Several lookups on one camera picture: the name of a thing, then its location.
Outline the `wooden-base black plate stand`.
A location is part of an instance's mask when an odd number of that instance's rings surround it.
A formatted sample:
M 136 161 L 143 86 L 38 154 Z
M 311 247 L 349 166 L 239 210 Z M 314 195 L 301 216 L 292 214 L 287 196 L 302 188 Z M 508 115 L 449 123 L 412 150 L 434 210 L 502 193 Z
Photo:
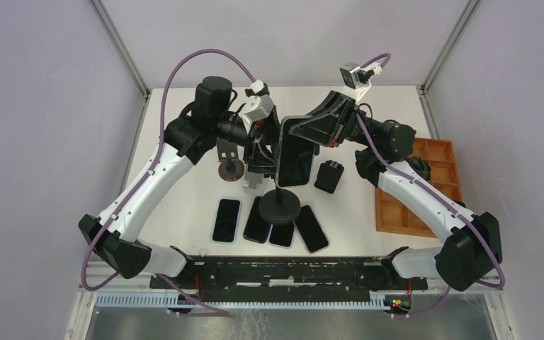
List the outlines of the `wooden-base black plate stand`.
M 236 144 L 217 139 L 217 156 L 219 161 L 218 174 L 224 181 L 234 182 L 240 180 L 245 172 L 244 163 L 238 155 Z

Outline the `black folding phone stand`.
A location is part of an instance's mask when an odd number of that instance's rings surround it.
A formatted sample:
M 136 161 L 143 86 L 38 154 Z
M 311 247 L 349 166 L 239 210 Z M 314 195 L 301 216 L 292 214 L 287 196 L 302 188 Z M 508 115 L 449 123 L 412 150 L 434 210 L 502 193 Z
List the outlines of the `black folding phone stand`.
M 320 164 L 314 187 L 328 194 L 334 194 L 344 172 L 344 166 L 328 160 Z

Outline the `phone with light blue case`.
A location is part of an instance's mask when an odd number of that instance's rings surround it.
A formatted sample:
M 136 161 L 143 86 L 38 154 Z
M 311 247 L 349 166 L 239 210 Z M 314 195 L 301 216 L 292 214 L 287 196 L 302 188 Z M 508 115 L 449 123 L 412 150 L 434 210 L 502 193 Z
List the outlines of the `phone with light blue case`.
M 212 231 L 214 242 L 231 244 L 235 241 L 241 207 L 240 200 L 229 198 L 220 200 Z

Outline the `phone with white case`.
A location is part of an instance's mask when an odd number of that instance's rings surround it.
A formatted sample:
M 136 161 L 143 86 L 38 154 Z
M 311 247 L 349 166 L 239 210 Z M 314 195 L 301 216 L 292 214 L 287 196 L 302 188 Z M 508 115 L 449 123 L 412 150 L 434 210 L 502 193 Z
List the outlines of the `phone with white case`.
M 268 240 L 271 231 L 271 224 L 265 221 L 259 212 L 261 199 L 261 196 L 255 197 L 243 231 L 243 238 L 245 240 L 259 244 L 263 244 Z

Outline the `phone with purple case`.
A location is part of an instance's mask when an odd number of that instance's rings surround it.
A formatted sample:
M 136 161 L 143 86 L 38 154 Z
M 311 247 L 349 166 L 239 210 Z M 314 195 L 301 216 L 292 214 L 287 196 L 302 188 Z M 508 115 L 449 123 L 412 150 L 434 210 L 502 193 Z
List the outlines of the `phone with purple case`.
M 277 247 L 290 248 L 293 244 L 295 225 L 293 222 L 273 224 L 268 237 L 268 243 Z

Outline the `silver folding phone stand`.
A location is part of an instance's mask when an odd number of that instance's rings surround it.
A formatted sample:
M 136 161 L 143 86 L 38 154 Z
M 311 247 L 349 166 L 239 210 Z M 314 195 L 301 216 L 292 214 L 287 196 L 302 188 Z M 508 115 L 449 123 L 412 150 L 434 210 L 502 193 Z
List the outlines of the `silver folding phone stand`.
M 263 193 L 264 189 L 263 179 L 263 174 L 247 171 L 244 174 L 244 181 L 242 184 L 244 192 L 253 196 L 260 196 Z

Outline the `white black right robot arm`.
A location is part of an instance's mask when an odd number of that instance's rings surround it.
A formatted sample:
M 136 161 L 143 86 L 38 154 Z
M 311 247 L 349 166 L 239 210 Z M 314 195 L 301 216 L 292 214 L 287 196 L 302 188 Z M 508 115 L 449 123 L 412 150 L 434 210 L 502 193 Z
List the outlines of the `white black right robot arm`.
M 365 145 L 355 153 L 359 176 L 401 202 L 441 243 L 439 248 L 393 251 L 390 264 L 380 271 L 382 283 L 398 289 L 409 278 L 440 278 L 460 292 L 474 284 L 502 289 L 506 278 L 496 217 L 458 204 L 411 167 L 407 157 L 413 152 L 414 128 L 375 120 L 362 108 L 356 99 L 331 91 L 288 133 L 320 147 L 337 147 L 344 141 Z

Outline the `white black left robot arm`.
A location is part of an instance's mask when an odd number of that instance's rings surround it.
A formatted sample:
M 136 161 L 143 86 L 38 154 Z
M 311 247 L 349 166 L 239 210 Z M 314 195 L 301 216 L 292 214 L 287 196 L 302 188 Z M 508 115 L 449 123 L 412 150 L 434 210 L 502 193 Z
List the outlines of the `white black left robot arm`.
M 245 90 L 247 100 L 237 111 L 229 79 L 207 76 L 195 98 L 162 130 L 149 161 L 131 184 L 97 216 L 85 215 L 79 229 L 93 252 L 116 274 L 129 279 L 143 271 L 165 274 L 176 288 L 187 288 L 194 270 L 187 257 L 172 246 L 141 242 L 140 232 L 172 186 L 218 140 L 243 147 L 248 171 L 273 176 L 276 172 L 280 123 L 267 85 L 256 80 Z

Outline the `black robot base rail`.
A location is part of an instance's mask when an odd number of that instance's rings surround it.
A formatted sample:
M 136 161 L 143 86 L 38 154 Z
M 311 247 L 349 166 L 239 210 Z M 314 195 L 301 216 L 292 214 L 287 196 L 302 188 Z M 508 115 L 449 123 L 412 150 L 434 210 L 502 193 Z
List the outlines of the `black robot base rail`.
M 362 256 L 195 256 L 172 282 L 204 290 L 204 302 L 365 302 L 370 293 L 429 286 Z

